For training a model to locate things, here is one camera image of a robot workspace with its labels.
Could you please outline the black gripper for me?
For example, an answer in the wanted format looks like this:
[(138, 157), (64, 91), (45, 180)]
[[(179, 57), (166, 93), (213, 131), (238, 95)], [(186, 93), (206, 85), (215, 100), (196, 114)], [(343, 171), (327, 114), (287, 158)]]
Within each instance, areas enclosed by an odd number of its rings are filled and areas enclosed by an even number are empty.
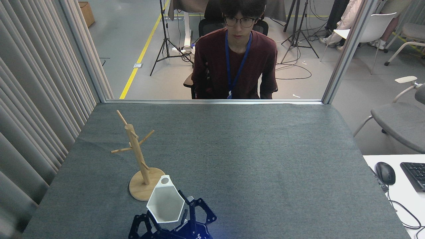
[[(179, 190), (179, 194), (189, 206), (189, 220), (186, 220), (187, 209), (185, 209), (181, 225), (173, 230), (166, 230), (159, 226), (150, 213), (135, 215), (129, 231), (129, 239), (212, 239), (213, 237), (209, 233), (207, 225), (216, 221), (217, 216), (202, 198), (188, 199), (181, 190)], [(206, 213), (205, 223), (196, 221), (195, 207), (198, 206)], [(138, 229), (141, 222), (145, 223), (147, 232), (140, 236)]]

